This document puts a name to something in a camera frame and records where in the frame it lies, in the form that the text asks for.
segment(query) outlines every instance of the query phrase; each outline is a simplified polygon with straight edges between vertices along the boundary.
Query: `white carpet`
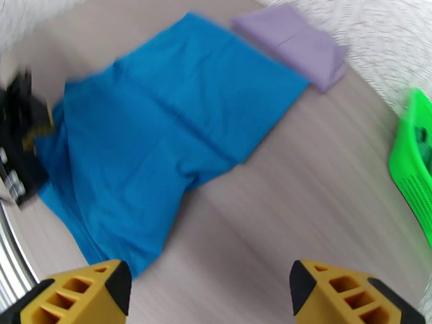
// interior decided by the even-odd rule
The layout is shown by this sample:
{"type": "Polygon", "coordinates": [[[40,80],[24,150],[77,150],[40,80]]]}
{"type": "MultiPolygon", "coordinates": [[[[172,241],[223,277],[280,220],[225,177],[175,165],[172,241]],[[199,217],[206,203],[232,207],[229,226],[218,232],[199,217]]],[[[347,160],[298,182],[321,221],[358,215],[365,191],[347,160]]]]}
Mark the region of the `white carpet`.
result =
{"type": "Polygon", "coordinates": [[[349,63],[401,114],[409,87],[432,96],[432,0],[258,0],[295,4],[350,45],[349,63]]]}
{"type": "Polygon", "coordinates": [[[39,23],[84,0],[0,0],[0,54],[39,23]]]}

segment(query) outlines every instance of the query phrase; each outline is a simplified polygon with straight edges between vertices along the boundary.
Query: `green plastic basket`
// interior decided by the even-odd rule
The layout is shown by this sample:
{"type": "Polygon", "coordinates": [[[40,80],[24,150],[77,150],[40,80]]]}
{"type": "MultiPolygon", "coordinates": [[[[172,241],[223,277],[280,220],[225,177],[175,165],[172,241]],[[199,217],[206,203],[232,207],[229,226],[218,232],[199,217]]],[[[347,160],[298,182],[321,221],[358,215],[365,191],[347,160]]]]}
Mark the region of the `green plastic basket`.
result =
{"type": "Polygon", "coordinates": [[[432,177],[420,156],[415,127],[432,133],[432,103],[419,89],[411,90],[400,119],[388,167],[390,175],[417,217],[432,247],[432,177]]]}

